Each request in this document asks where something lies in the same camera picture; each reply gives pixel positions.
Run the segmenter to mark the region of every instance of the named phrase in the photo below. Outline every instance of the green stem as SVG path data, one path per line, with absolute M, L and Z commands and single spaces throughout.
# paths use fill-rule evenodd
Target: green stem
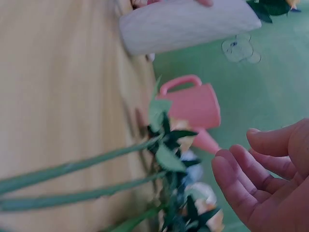
M 54 207 L 64 204 L 71 204 L 81 201 L 97 199 L 101 196 L 111 196 L 119 191 L 131 189 L 149 181 L 164 177 L 166 172 L 160 172 L 152 176 L 137 179 L 116 186 L 98 188 L 89 191 L 43 196 L 34 198 L 3 198 L 0 199 L 0 212 L 26 211 L 32 209 L 41 209 L 46 207 Z
M 147 142 L 144 142 L 138 145 L 133 145 L 130 147 L 121 148 L 115 151 L 100 154 L 98 156 L 95 156 L 95 157 L 92 157 L 86 160 L 83 159 L 83 160 L 76 161 L 76 162 L 65 163 L 65 164 L 61 164 L 56 167 L 51 167 L 51 168 L 3 179 L 0 181 L 0 195 L 20 189 L 20 188 L 27 187 L 30 185 L 34 185 L 42 181 L 46 181 L 46 180 L 53 179 L 53 178 L 56 178 L 56 177 L 59 177 L 65 174 L 69 174 L 69 173 L 72 173 L 72 172 L 75 172 L 75 171 L 78 171 L 84 168 L 88 168 L 95 164 L 99 164 L 101 162 L 111 160 L 113 158 L 122 156 L 124 154 L 130 153 L 133 151 L 146 149 L 147 147 L 157 142 L 159 139 L 161 139 L 161 136 L 157 136 L 153 139 L 150 139 Z
M 129 219 L 129 220 L 123 222 L 122 224 L 113 227 L 112 229 L 106 229 L 106 230 L 103 230 L 101 232 L 131 232 L 142 221 L 156 216 L 160 212 L 160 210 L 163 209 L 163 208 L 165 208 L 164 205 L 160 205 L 158 207 L 151 208 L 151 209 L 147 210 L 146 212 L 144 212 L 143 214 L 141 214 L 141 215 L 139 215 L 135 218 Z

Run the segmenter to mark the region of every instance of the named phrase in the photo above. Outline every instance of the beige curtain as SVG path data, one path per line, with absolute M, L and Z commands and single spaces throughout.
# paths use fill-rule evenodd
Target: beige curtain
M 139 140 L 151 64 L 118 36 L 128 0 L 0 0 L 0 178 L 94 156 Z M 144 176 L 130 154 L 10 194 L 90 189 Z M 14 232 L 92 232 L 143 211 L 146 185 L 106 199 L 0 214 Z M 145 231 L 147 225 L 139 230 Z

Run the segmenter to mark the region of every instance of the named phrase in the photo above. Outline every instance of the green surface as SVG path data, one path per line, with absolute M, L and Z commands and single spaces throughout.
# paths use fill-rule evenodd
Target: green surface
M 209 130 L 223 148 L 232 144 L 248 147 L 248 128 L 271 130 L 309 116 L 309 2 L 299 5 L 302 13 L 272 17 L 250 32 L 261 61 L 233 63 L 221 50 L 222 41 L 156 55 L 156 76 L 162 83 L 186 74 L 198 75 L 211 83 L 221 107 L 222 123 Z M 216 192 L 225 214 L 226 232 L 243 232 L 214 180 L 212 156 L 195 150 L 203 159 L 204 181 Z

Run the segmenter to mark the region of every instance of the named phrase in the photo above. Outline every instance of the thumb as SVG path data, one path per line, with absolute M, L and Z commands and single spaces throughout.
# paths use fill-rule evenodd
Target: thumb
M 213 1 L 212 0 L 197 0 L 197 2 L 199 2 L 200 4 L 210 7 L 213 5 Z
M 297 171 L 303 176 L 309 175 L 309 119 L 303 119 L 288 127 L 247 132 L 251 148 L 268 156 L 290 156 Z

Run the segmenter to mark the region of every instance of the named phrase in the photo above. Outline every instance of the white cylinder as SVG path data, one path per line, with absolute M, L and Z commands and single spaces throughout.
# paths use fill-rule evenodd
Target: white cylinder
M 167 0 L 138 8 L 120 18 L 131 55 L 160 53 L 223 39 L 261 27 L 244 0 L 213 0 L 204 7 L 195 0 Z

